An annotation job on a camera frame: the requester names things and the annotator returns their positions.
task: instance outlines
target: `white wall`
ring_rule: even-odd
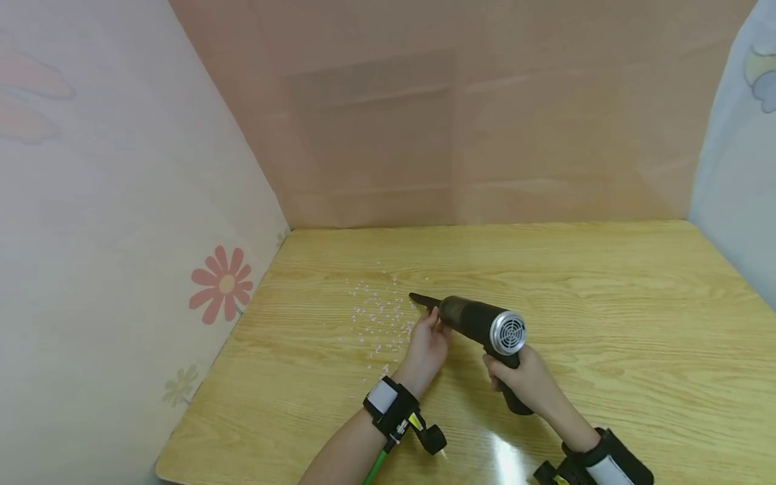
[[[776,309],[776,1],[760,0],[730,52],[689,219]]]
[[[252,294],[286,223],[167,2],[3,0],[0,30],[0,482],[153,483],[238,318],[192,273],[241,248]]]

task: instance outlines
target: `wood grain surface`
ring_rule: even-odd
[[[776,317],[695,227],[661,221],[292,232],[158,475],[295,483],[401,360],[418,315],[410,291],[522,313],[570,399],[658,483],[756,483],[773,471]],[[376,483],[525,483],[561,460],[544,422],[489,390],[481,354],[454,335],[421,403],[445,453],[428,456],[408,435]]]

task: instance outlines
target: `metal grille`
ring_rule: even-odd
[[[498,333],[498,343],[505,352],[520,350],[525,341],[525,325],[516,318],[506,320]]]

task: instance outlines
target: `left hand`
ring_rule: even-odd
[[[393,380],[418,400],[442,368],[452,336],[452,328],[439,320],[439,309],[420,317],[412,329],[407,355],[393,374]]]

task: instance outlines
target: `green tube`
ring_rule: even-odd
[[[364,480],[364,485],[369,485],[372,480],[375,479],[375,475],[377,475],[377,470],[380,468],[380,465],[383,464],[383,460],[386,458],[388,453],[386,453],[384,450],[380,452],[380,456],[377,457],[377,460],[375,460],[375,464],[372,465],[372,469],[369,471],[369,475],[366,476],[366,480]]]

